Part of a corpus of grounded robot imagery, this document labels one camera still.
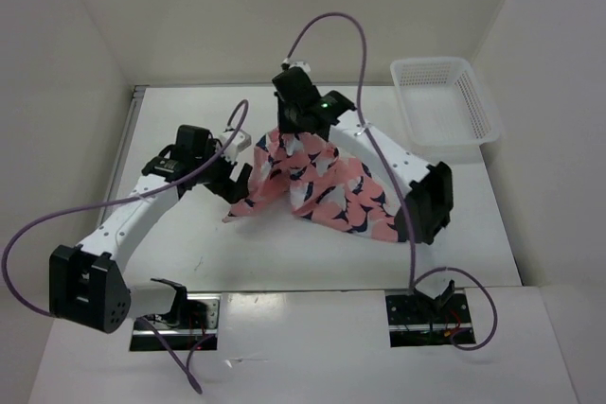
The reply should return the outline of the pink patterned shorts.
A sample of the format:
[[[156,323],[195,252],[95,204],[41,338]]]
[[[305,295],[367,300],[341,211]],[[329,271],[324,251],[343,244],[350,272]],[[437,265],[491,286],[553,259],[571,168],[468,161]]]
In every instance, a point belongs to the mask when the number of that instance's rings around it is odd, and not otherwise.
[[[261,136],[247,187],[249,194],[231,205],[225,223],[259,215],[286,196],[298,218],[379,241],[407,240],[400,208],[369,167],[314,134],[274,129]]]

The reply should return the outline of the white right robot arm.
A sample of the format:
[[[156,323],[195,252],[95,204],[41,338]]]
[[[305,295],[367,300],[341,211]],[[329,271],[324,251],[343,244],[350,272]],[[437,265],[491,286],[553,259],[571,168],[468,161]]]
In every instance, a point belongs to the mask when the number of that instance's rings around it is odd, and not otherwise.
[[[432,244],[450,222],[454,208],[453,173],[443,162],[432,165],[403,149],[378,128],[362,121],[354,103],[337,91],[322,95],[300,67],[281,65],[272,79],[282,133],[314,133],[360,159],[372,174],[403,196],[396,215],[409,216],[416,243]]]

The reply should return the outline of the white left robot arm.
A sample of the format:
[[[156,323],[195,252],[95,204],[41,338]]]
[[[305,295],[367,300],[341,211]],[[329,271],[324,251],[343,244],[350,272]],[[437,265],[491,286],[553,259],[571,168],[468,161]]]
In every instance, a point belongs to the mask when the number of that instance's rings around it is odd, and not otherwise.
[[[151,316],[175,328],[187,320],[187,288],[166,278],[152,286],[126,284],[123,273],[154,225],[197,185],[229,203],[248,194],[252,168],[231,173],[251,136],[228,129],[220,136],[182,125],[174,143],[165,146],[142,169],[126,203],[121,204],[79,244],[58,246],[49,258],[49,311],[52,316],[113,333],[128,319]]]

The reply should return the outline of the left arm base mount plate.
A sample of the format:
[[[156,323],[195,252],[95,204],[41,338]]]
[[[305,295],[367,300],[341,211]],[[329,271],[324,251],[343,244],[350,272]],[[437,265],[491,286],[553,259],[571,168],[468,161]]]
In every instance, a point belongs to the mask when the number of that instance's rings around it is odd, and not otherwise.
[[[219,318],[222,295],[220,293],[190,293],[184,313],[148,315],[145,319],[153,326],[168,346],[176,352],[216,351],[219,338]],[[134,322],[129,350],[131,352],[157,352],[165,347],[145,324]]]

